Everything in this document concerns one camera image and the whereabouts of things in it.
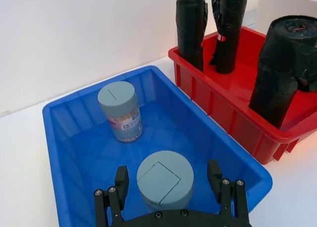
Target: square tape on lid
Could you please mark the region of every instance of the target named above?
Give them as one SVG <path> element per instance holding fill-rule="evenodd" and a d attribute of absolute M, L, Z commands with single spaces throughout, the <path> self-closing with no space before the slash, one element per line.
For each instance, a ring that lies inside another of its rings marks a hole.
<path fill-rule="evenodd" d="M 194 172 L 182 155 L 153 153 L 143 160 L 137 184 L 150 211 L 185 208 L 193 193 Z"/>
<path fill-rule="evenodd" d="M 157 162 L 138 180 L 138 185 L 150 202 L 160 204 L 179 182 L 178 176 Z"/>

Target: black plastic bag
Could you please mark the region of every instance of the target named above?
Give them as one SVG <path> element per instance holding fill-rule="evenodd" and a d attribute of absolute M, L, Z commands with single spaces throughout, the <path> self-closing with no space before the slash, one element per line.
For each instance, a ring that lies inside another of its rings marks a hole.
<path fill-rule="evenodd" d="M 280 128 L 297 89 L 317 90 L 317 19 L 308 16 L 271 23 L 249 107 Z"/>
<path fill-rule="evenodd" d="M 230 73 L 234 69 L 246 5 L 247 0 L 212 0 L 218 40 L 210 64 L 216 65 L 219 73 Z"/>
<path fill-rule="evenodd" d="M 176 24 L 179 55 L 203 71 L 202 42 L 207 25 L 205 0 L 177 0 Z"/>

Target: container label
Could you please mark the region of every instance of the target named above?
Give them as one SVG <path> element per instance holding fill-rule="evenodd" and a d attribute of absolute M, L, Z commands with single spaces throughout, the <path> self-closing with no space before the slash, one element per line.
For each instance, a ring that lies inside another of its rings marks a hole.
<path fill-rule="evenodd" d="M 107 118 L 114 135 L 123 142 L 133 141 L 142 134 L 143 126 L 139 108 L 124 116 Z"/>

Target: screw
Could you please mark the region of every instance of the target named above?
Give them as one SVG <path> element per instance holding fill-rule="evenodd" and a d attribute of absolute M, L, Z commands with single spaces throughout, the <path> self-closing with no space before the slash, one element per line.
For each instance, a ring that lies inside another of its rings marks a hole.
<path fill-rule="evenodd" d="M 222 180 L 222 183 L 228 185 L 230 182 L 227 179 Z"/>
<path fill-rule="evenodd" d="M 160 212 L 160 211 L 157 211 L 157 212 L 155 212 L 155 218 L 157 218 L 157 219 L 160 219 L 160 218 L 162 218 L 163 217 L 163 214 L 162 214 L 162 212 Z"/>
<path fill-rule="evenodd" d="M 182 210 L 180 212 L 180 214 L 181 214 L 182 217 L 187 217 L 189 215 L 188 211 L 186 211 L 186 210 Z"/>
<path fill-rule="evenodd" d="M 243 186 L 243 185 L 244 185 L 244 182 L 243 182 L 243 181 L 238 180 L 238 181 L 237 181 L 237 184 L 238 184 L 239 186 Z"/>
<path fill-rule="evenodd" d="M 95 192 L 95 195 L 96 196 L 100 196 L 102 194 L 102 191 L 100 191 L 100 190 L 97 190 L 96 192 Z"/>

